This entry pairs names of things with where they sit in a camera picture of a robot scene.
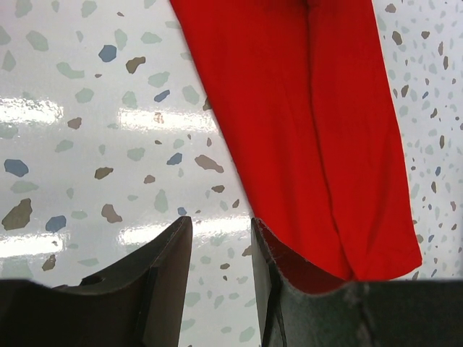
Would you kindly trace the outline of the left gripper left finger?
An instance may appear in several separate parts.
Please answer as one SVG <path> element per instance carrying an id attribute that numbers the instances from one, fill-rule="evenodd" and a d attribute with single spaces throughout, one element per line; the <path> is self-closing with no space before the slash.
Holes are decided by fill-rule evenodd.
<path id="1" fill-rule="evenodd" d="M 78 286 L 1 281 L 2 346 L 177 346 L 192 251 L 192 221 Z"/>

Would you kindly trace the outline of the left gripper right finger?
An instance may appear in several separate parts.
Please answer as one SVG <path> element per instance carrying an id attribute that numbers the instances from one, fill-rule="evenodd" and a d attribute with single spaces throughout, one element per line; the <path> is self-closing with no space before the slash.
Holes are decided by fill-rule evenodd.
<path id="1" fill-rule="evenodd" d="M 263 346 L 460 346 L 460 280 L 345 281 L 252 220 Z"/>

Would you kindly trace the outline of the red t-shirt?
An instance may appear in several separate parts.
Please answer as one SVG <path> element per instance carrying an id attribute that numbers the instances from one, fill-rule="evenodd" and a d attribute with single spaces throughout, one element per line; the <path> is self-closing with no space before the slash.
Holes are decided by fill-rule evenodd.
<path id="1" fill-rule="evenodd" d="M 422 264 L 371 1 L 173 1 L 255 217 L 344 280 Z"/>

